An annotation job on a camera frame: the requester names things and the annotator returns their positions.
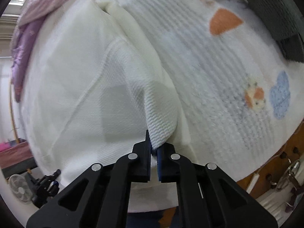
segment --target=blue cloud print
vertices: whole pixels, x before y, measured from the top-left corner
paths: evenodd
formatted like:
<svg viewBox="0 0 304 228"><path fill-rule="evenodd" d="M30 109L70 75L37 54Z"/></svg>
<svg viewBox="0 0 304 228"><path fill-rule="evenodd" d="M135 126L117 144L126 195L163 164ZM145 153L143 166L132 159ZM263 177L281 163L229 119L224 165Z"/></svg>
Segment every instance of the blue cloud print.
<svg viewBox="0 0 304 228"><path fill-rule="evenodd" d="M275 118L282 119L290 103L289 82L285 71L279 73L276 85L270 89L270 102Z"/></svg>

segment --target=white fan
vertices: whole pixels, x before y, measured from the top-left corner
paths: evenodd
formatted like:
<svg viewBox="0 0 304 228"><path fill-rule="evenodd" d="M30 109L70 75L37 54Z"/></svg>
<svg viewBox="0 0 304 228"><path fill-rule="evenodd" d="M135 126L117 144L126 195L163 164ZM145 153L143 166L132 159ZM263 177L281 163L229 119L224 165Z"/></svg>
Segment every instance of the white fan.
<svg viewBox="0 0 304 228"><path fill-rule="evenodd" d="M23 203L31 203L32 192L27 185L25 178L14 174L9 178L9 186L16 198Z"/></svg>

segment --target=white wall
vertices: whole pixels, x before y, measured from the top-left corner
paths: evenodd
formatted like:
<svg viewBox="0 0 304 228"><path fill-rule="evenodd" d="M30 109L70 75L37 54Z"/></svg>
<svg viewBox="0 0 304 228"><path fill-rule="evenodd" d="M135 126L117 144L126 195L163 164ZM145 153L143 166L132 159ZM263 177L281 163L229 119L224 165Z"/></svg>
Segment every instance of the white wall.
<svg viewBox="0 0 304 228"><path fill-rule="evenodd" d="M10 108L9 108L9 78L10 67L12 66L11 58L0 57L0 142L14 140L12 131ZM19 104L13 102L13 110L18 136L25 139L24 131L21 126L19 116Z"/></svg>

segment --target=silver rivet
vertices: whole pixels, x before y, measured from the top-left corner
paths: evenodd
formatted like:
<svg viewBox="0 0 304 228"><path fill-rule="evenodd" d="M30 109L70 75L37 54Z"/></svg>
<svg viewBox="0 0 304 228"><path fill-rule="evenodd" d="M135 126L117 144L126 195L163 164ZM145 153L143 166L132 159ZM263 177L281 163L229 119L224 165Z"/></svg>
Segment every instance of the silver rivet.
<svg viewBox="0 0 304 228"><path fill-rule="evenodd" d="M131 153L131 154L128 155L128 158L129 159L136 159L137 158L137 154Z"/></svg>
<svg viewBox="0 0 304 228"><path fill-rule="evenodd" d="M100 164L93 164L91 169L93 171L99 171L101 169L101 165Z"/></svg>
<svg viewBox="0 0 304 228"><path fill-rule="evenodd" d="M179 154L172 154L172 155L171 155L171 158L172 158L173 160L178 160L178 159L181 158L181 156L180 156Z"/></svg>
<svg viewBox="0 0 304 228"><path fill-rule="evenodd" d="M207 168L208 168L209 170L215 170L215 169L217 168L217 166L216 166L216 164L214 164L214 163L209 163L209 164L207 164Z"/></svg>

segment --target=purple fabric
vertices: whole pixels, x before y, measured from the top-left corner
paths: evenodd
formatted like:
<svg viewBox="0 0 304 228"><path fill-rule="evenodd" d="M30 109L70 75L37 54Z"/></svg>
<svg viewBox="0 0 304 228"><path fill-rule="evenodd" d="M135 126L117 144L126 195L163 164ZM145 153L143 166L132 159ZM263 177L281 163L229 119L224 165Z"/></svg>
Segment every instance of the purple fabric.
<svg viewBox="0 0 304 228"><path fill-rule="evenodd" d="M23 81L35 40L47 15L59 8L66 0L28 0L18 19L11 42L12 84L15 100L20 102Z"/></svg>
<svg viewBox="0 0 304 228"><path fill-rule="evenodd" d="M46 16L43 16L19 28L20 33L17 39L17 47L12 51L14 57L12 66L12 83L14 84L16 102L20 101L20 94L29 57L45 18Z"/></svg>

